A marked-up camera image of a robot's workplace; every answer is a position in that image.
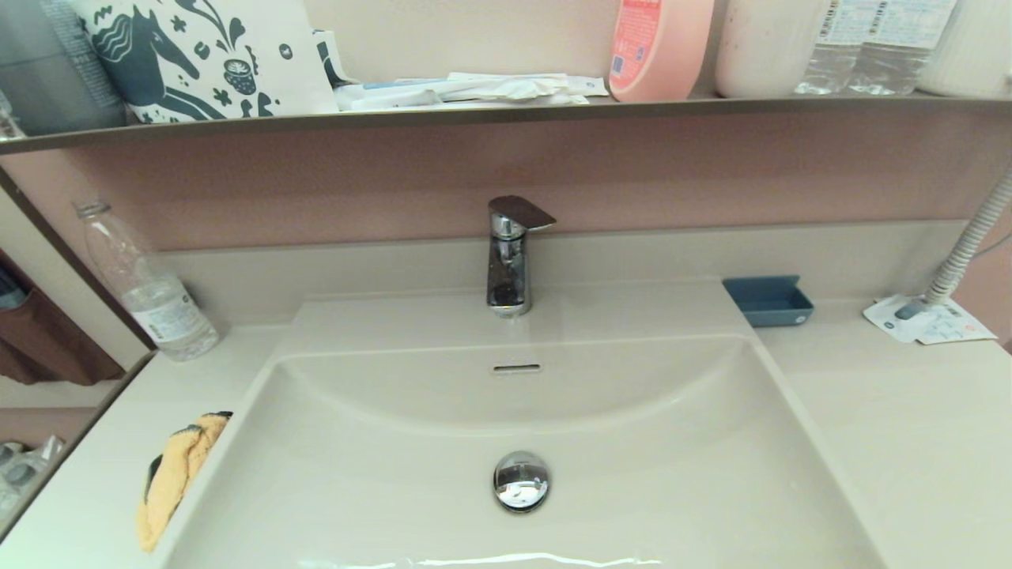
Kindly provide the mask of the small clear labelled water bottle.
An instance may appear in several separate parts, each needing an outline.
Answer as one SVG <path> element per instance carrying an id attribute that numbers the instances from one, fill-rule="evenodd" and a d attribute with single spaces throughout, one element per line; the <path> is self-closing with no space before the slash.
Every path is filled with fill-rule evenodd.
<path id="1" fill-rule="evenodd" d="M 860 95 L 908 95 L 946 31 L 959 0 L 876 0 L 846 89 Z"/>
<path id="2" fill-rule="evenodd" d="M 829 0 L 798 95 L 834 95 L 847 84 L 870 35 L 878 0 Z"/>

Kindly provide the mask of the white ribbed container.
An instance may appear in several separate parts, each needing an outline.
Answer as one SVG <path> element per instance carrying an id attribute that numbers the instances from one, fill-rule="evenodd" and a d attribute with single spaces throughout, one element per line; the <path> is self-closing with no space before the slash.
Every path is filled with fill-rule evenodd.
<path id="1" fill-rule="evenodd" d="M 948 97 L 1012 100 L 1012 0 L 957 0 L 916 87 Z"/>

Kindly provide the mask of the white sachet with blue stripe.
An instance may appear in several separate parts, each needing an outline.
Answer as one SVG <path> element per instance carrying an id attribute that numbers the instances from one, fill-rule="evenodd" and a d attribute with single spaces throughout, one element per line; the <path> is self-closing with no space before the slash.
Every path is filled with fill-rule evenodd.
<path id="1" fill-rule="evenodd" d="M 342 112 L 434 107 L 444 102 L 438 90 L 445 85 L 444 79 L 345 84 L 334 90 L 334 97 Z"/>

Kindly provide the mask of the white box with dark print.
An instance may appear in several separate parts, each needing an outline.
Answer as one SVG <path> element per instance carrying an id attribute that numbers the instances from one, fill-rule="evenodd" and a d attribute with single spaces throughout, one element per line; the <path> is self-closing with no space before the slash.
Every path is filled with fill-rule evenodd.
<path id="1" fill-rule="evenodd" d="M 361 85 L 361 81 L 349 74 L 343 66 L 335 33 L 332 30 L 314 28 L 312 35 L 331 87 L 336 89 L 347 85 Z"/>

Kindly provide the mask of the grey container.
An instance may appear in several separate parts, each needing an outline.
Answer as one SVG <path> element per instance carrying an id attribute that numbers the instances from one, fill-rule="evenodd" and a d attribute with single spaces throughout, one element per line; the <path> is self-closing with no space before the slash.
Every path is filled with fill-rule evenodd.
<path id="1" fill-rule="evenodd" d="M 32 136 L 126 125 L 70 0 L 0 0 L 0 93 Z"/>

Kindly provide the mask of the brown wall shelf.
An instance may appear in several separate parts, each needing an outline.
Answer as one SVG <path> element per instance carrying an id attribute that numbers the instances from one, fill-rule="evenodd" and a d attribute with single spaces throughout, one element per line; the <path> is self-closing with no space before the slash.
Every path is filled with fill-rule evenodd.
<path id="1" fill-rule="evenodd" d="M 671 119 L 680 116 L 748 115 L 748 113 L 828 113 L 899 111 L 921 113 L 964 112 L 1012 116 L 1012 100 L 950 98 L 916 92 L 901 97 L 791 97 L 784 100 L 683 100 L 675 102 L 617 102 L 608 100 L 574 107 L 451 108 L 435 111 L 334 113 L 137 125 L 0 141 L 0 157 L 87 145 L 116 145 L 138 141 L 202 139 L 221 134 L 273 134 L 357 130 L 372 127 L 508 125 L 509 123 Z"/>

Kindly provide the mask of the chrome sink drain stopper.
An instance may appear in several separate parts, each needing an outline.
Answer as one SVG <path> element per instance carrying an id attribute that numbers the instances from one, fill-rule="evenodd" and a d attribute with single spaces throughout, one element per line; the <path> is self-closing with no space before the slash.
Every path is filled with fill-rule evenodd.
<path id="1" fill-rule="evenodd" d="M 493 469 L 495 500 L 513 514 L 531 514 L 546 503 L 552 490 L 549 465 L 531 451 L 506 454 Z"/>

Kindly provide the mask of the plastic wrapped bottle pack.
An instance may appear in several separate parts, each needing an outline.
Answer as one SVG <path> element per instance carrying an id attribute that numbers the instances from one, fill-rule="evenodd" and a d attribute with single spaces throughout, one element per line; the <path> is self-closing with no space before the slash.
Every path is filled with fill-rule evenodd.
<path id="1" fill-rule="evenodd" d="M 0 442 L 0 526 L 7 525 L 19 503 L 40 482 L 65 442 L 51 435 L 38 448 L 7 440 Z"/>

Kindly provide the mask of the white printed paper leaflet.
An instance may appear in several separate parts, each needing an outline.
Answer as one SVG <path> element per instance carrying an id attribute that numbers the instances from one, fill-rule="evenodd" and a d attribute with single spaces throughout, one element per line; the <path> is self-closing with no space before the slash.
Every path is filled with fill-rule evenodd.
<path id="1" fill-rule="evenodd" d="M 917 337 L 921 345 L 948 345 L 976 340 L 997 340 L 997 335 L 980 323 L 958 303 L 933 306 L 929 326 Z"/>
<path id="2" fill-rule="evenodd" d="M 872 303 L 863 317 L 886 335 L 903 343 L 924 337 L 946 313 L 943 306 L 931 305 L 922 296 L 895 295 Z"/>

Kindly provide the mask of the chrome lever faucet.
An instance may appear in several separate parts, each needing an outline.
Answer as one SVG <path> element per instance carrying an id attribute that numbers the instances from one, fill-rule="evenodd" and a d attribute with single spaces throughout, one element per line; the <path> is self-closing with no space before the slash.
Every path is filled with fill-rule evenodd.
<path id="1" fill-rule="evenodd" d="M 531 309 L 527 235 L 552 227 L 556 217 L 518 195 L 488 204 L 490 248 L 485 305 L 501 318 L 518 318 Z"/>

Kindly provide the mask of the orange and grey cleaning cloth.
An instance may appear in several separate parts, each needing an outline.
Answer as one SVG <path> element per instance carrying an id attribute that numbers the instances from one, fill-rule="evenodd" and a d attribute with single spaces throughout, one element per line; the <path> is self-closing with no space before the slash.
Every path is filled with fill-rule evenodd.
<path id="1" fill-rule="evenodd" d="M 155 551 L 231 417 L 229 411 L 203 414 L 170 435 L 162 454 L 149 464 L 136 515 L 138 546 L 143 552 Z"/>

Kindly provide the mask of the crumpled white plastic packet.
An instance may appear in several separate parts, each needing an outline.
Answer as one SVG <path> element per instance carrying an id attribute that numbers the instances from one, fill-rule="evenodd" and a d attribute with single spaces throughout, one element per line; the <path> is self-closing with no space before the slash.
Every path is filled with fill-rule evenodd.
<path id="1" fill-rule="evenodd" d="M 568 75 L 474 74 L 453 72 L 438 94 L 443 102 L 491 102 L 491 104 L 531 104 L 567 107 L 589 104 L 589 98 L 567 93 Z"/>

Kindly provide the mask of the plain white round container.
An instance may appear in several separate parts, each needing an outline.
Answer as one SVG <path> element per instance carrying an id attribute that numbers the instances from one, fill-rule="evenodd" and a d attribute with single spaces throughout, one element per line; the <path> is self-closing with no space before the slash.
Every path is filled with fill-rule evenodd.
<path id="1" fill-rule="evenodd" d="M 716 93 L 780 100 L 805 75 L 830 0 L 729 0 L 716 60 Z"/>

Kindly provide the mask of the clear plastic water bottle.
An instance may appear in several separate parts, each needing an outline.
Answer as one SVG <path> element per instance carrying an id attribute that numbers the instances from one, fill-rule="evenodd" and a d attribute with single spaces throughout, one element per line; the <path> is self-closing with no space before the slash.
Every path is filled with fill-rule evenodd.
<path id="1" fill-rule="evenodd" d="M 148 240 L 102 198 L 73 208 L 99 280 L 160 352 L 174 361 L 210 352 L 220 333 Z"/>

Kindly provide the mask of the white ceramic sink basin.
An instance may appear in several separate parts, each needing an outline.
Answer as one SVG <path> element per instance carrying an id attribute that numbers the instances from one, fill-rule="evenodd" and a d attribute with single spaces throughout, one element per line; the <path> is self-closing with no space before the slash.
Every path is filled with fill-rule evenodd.
<path id="1" fill-rule="evenodd" d="M 531 514 L 506 454 L 546 462 Z M 886 569 L 865 507 L 715 282 L 304 303 L 158 569 Z"/>

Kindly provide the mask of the white bag with horse print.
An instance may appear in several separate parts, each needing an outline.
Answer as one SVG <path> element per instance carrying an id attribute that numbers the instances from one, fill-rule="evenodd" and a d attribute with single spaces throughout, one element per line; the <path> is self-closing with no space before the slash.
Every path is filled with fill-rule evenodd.
<path id="1" fill-rule="evenodd" d="M 332 115 L 304 0 L 69 0 L 143 123 Z"/>

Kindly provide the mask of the blue plastic soap dish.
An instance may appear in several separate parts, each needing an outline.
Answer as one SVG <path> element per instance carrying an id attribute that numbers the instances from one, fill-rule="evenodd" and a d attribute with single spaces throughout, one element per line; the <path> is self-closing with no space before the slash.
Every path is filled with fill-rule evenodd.
<path id="1" fill-rule="evenodd" d="M 753 328 L 799 326 L 814 313 L 799 287 L 799 275 L 764 275 L 722 280 Z"/>

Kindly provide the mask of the pink plastic bottle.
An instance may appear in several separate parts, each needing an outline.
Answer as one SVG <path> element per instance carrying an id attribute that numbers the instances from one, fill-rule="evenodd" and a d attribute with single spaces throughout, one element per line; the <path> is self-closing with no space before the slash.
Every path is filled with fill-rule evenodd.
<path id="1" fill-rule="evenodd" d="M 715 0 L 621 0 L 608 86 L 619 102 L 687 100 L 699 78 Z"/>

